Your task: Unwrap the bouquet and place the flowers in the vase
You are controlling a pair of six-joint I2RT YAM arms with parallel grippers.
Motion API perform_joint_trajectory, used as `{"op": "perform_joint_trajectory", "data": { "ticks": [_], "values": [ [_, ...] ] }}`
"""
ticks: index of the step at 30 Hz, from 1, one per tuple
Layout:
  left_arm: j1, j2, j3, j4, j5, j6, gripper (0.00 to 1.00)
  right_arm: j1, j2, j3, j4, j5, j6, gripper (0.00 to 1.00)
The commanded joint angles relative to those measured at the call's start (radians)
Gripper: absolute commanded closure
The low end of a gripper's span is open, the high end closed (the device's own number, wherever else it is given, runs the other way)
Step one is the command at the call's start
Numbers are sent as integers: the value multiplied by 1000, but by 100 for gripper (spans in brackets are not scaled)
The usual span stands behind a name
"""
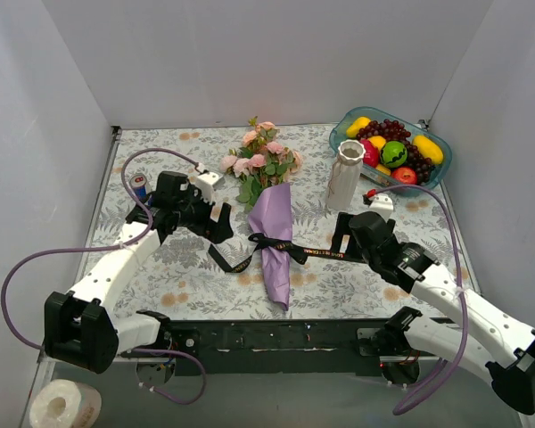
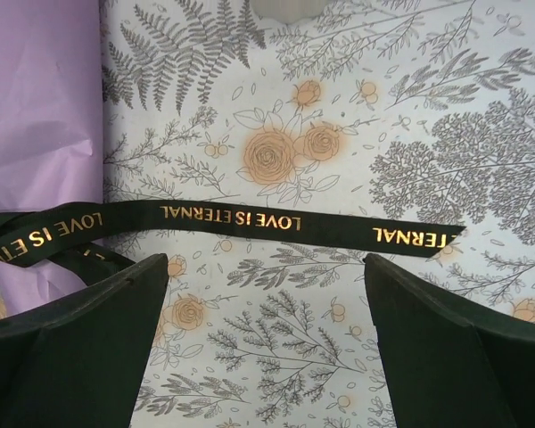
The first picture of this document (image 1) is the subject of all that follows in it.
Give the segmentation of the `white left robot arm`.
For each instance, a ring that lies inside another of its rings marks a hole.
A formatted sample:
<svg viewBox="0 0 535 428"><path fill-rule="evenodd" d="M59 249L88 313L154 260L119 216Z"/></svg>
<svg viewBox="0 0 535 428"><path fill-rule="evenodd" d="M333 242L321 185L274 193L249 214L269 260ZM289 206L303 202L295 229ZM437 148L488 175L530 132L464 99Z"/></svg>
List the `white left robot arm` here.
<svg viewBox="0 0 535 428"><path fill-rule="evenodd" d="M233 236L229 204L222 205L217 219L211 216L219 180L219 174L209 171L194 181L177 172L159 174L155 190L128 214L115 250L104 254L66 293L53 292L46 300L47 356L100 374L124 351L143 347L160 357L170 350L167 317L139 311L118 318L114 309L136 271L178 228L215 244Z"/></svg>

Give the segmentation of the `black ribbon with gold text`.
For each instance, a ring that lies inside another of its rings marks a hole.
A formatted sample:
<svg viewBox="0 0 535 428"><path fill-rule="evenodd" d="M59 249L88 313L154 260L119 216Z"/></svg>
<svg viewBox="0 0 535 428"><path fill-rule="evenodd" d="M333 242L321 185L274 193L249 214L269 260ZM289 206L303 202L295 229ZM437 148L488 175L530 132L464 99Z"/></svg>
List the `black ribbon with gold text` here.
<svg viewBox="0 0 535 428"><path fill-rule="evenodd" d="M302 247L294 244L291 241L266 237L262 233L252 234L248 237L248 240L256 244L252 252L263 251L265 249L285 252L294 261L301 265L304 265L309 257L341 261L347 260L346 254L342 252ZM222 254L213 245L209 247L208 254L222 271L229 274L243 272L251 264L252 259L252 255L250 255L247 259L244 259L239 264L230 266Z"/></svg>

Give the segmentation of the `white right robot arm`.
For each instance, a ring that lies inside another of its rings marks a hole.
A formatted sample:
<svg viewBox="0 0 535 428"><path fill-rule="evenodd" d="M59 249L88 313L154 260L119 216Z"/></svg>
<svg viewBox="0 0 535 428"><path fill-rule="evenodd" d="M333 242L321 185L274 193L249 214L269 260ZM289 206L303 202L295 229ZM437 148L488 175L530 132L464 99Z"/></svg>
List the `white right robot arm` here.
<svg viewBox="0 0 535 428"><path fill-rule="evenodd" d="M515 411L535 414L535 327L498 309L478 293L458 285L436 257L417 243L401 243L394 220L367 211L339 214L332 247L349 237L345 260L364 262L388 284L396 285L439 310L461 327L453 333L433 322L390 327L387 347L396 354L425 350L460 365L489 383Z"/></svg>

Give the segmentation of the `pink artificial flower bouquet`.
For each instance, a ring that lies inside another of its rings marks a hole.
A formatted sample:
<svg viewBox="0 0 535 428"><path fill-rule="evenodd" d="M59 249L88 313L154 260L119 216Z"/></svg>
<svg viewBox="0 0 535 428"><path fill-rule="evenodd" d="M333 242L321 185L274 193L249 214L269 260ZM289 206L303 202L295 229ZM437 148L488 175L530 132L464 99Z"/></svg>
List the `pink artificial flower bouquet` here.
<svg viewBox="0 0 535 428"><path fill-rule="evenodd" d="M277 141L279 129L269 121L249 120L251 128L238 149L231 149L219 163L220 171L240 183L236 200L250 211L264 190L289 181L299 171L303 159L299 152Z"/></svg>

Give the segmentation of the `purple wrapping paper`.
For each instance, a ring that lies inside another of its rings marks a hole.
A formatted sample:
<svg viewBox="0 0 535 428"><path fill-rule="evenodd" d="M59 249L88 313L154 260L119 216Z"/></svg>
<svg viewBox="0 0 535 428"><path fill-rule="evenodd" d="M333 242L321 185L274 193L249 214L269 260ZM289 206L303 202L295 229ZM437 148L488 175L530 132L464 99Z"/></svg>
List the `purple wrapping paper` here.
<svg viewBox="0 0 535 428"><path fill-rule="evenodd" d="M266 238L280 241L292 240L291 187L289 183L265 189L253 209L248 222L251 231ZM269 299L289 309L290 255L272 247L261 250L263 280Z"/></svg>

